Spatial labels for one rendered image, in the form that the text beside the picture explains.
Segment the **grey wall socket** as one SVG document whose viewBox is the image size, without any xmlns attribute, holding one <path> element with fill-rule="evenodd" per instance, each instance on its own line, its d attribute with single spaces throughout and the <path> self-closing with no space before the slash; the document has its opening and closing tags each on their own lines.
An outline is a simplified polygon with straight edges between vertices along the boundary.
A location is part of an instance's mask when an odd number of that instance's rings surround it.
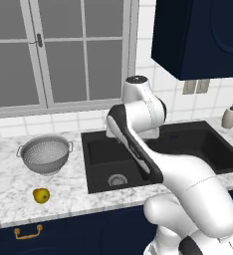
<svg viewBox="0 0 233 255">
<path fill-rule="evenodd" d="M 183 94 L 184 95 L 193 95 L 195 92 L 196 88 L 196 80 L 188 80 L 184 82 L 184 87 L 183 87 Z"/>
<path fill-rule="evenodd" d="M 197 94 L 206 94 L 208 92 L 209 84 L 210 84 L 209 79 L 199 80 L 197 82 L 196 93 Z"/>
</svg>

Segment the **silver sink drain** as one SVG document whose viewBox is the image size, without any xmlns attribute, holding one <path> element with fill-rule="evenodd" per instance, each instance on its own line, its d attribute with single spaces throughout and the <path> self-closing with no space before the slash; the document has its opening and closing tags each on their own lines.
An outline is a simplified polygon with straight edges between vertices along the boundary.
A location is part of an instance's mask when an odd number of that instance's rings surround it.
<svg viewBox="0 0 233 255">
<path fill-rule="evenodd" d="M 113 174 L 108 179 L 109 186 L 127 184 L 127 178 L 122 174 Z"/>
</svg>

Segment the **navy drawer front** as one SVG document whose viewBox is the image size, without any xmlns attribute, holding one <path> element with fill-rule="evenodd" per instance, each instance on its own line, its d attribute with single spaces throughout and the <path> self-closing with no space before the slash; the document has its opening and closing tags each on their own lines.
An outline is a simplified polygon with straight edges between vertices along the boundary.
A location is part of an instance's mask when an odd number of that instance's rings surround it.
<svg viewBox="0 0 233 255">
<path fill-rule="evenodd" d="M 0 255 L 98 255 L 97 217 L 94 214 L 0 229 Z M 44 229 L 30 240 L 16 240 L 14 229 Z"/>
</svg>

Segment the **grey metal colander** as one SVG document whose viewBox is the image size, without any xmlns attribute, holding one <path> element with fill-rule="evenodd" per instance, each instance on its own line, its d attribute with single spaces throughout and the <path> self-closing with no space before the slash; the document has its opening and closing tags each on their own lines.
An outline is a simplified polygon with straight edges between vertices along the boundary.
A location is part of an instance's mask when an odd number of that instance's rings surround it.
<svg viewBox="0 0 233 255">
<path fill-rule="evenodd" d="M 54 175 L 66 164 L 74 145 L 59 135 L 41 135 L 20 145 L 16 155 L 33 172 Z"/>
</svg>

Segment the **navy wall cupboard door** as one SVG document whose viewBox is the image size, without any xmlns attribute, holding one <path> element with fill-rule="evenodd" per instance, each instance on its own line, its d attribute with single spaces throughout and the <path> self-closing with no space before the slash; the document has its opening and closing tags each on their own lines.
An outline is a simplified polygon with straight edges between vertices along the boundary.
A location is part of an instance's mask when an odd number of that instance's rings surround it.
<svg viewBox="0 0 233 255">
<path fill-rule="evenodd" d="M 193 0 L 180 80 L 233 77 L 233 0 Z"/>
</svg>

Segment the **navy wall cupboard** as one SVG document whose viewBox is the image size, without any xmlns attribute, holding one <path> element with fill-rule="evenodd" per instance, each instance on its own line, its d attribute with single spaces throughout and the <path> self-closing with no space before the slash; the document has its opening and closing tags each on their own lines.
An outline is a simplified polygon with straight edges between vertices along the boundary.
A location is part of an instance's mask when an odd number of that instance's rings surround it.
<svg viewBox="0 0 233 255">
<path fill-rule="evenodd" d="M 178 80 L 181 76 L 192 2 L 156 0 L 151 58 Z"/>
</svg>

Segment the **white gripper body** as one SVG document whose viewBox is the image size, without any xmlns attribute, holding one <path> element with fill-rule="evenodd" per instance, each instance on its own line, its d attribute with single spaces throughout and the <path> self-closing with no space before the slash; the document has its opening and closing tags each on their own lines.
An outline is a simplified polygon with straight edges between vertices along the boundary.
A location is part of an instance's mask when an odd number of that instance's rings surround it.
<svg viewBox="0 0 233 255">
<path fill-rule="evenodd" d="M 137 132 L 136 134 L 142 139 L 157 139 L 157 138 L 159 138 L 159 128 L 157 127 L 154 129 L 143 131 L 143 132 Z M 112 132 L 110 127 L 107 127 L 106 135 L 107 135 L 107 137 L 120 138 L 121 131 Z"/>
</svg>

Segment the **dark window latch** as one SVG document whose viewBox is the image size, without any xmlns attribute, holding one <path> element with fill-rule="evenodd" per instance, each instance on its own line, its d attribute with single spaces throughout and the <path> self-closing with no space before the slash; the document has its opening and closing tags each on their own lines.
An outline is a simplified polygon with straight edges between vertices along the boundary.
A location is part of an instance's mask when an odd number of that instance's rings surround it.
<svg viewBox="0 0 233 255">
<path fill-rule="evenodd" d="M 37 44 L 40 48 L 43 47 L 43 41 L 41 34 L 37 34 L 37 40 L 35 42 L 29 42 L 29 44 Z"/>
</svg>

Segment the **beige soap dispenser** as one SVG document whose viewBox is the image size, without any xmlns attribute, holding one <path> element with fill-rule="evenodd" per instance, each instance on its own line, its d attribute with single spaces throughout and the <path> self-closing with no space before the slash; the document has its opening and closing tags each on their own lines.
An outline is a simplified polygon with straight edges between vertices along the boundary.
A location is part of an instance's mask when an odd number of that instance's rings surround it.
<svg viewBox="0 0 233 255">
<path fill-rule="evenodd" d="M 227 108 L 223 114 L 221 125 L 224 128 L 233 128 L 233 103 L 232 106 Z"/>
</svg>

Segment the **grey framed window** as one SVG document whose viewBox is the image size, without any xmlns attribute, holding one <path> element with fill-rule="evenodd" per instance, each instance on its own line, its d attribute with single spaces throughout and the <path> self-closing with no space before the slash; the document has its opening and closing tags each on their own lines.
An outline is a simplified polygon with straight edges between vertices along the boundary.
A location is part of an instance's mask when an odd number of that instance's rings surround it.
<svg viewBox="0 0 233 255">
<path fill-rule="evenodd" d="M 138 0 L 0 0 L 0 118 L 118 103 L 137 19 Z"/>
</svg>

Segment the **black sink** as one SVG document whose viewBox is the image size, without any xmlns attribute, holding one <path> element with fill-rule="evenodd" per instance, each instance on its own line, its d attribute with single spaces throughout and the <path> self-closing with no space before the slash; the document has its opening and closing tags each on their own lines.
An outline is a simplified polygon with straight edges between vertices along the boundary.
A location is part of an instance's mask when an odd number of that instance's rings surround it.
<svg viewBox="0 0 233 255">
<path fill-rule="evenodd" d="M 122 143 L 104 131 L 82 134 L 89 193 L 153 184 L 140 175 L 141 167 Z M 160 153 L 195 155 L 210 164 L 216 174 L 233 172 L 233 146 L 206 121 L 164 125 L 159 138 L 145 142 Z M 127 184 L 109 186 L 113 174 L 122 174 Z"/>
</svg>

